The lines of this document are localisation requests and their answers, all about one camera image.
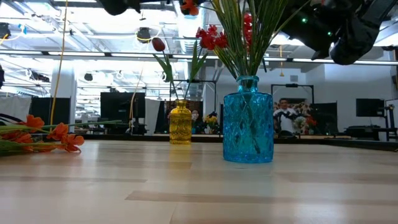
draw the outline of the yellow glass vase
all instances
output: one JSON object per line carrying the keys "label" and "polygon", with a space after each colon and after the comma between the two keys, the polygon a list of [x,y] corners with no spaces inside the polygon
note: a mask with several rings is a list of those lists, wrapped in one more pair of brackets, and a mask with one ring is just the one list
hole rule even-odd
{"label": "yellow glass vase", "polygon": [[192,114],[186,100],[176,100],[177,107],[170,112],[170,143],[191,144]]}

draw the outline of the vase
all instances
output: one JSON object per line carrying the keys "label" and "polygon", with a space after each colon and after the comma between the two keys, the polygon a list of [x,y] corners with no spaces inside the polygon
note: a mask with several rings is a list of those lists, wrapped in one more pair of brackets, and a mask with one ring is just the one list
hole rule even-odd
{"label": "vase", "polygon": [[224,97],[224,159],[263,163],[274,157],[272,95],[259,93],[256,76],[240,76],[238,92]]}
{"label": "vase", "polygon": [[177,107],[170,112],[170,143],[191,144],[192,114],[186,100],[176,100]]}

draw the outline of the white shirt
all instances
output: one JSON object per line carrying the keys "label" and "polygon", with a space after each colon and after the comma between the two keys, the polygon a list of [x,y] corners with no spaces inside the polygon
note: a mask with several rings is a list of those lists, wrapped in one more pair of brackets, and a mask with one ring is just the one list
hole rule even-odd
{"label": "white shirt", "polygon": [[[292,108],[287,108],[286,110],[277,109],[274,112],[274,116],[279,114],[280,112],[283,112],[284,114],[287,114],[287,112],[289,112],[290,113],[289,115],[296,114],[295,110],[293,110]],[[290,131],[291,133],[294,133],[293,121],[282,115],[280,117],[280,129],[281,131]]]}

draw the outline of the wooden table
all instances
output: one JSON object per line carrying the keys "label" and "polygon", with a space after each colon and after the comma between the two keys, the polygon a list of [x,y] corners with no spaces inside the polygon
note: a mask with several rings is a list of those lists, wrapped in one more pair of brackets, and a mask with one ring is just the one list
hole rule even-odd
{"label": "wooden table", "polygon": [[87,141],[0,158],[1,224],[398,223],[398,154],[275,145],[270,164],[222,144]]}

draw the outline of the person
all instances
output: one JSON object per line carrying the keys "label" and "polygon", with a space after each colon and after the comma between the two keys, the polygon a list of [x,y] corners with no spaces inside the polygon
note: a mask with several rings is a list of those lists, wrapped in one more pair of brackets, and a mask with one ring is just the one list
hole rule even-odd
{"label": "person", "polygon": [[277,121],[279,131],[294,133],[293,121],[297,117],[297,113],[292,108],[289,108],[287,99],[280,99],[279,104],[280,109],[274,112],[274,119]]}

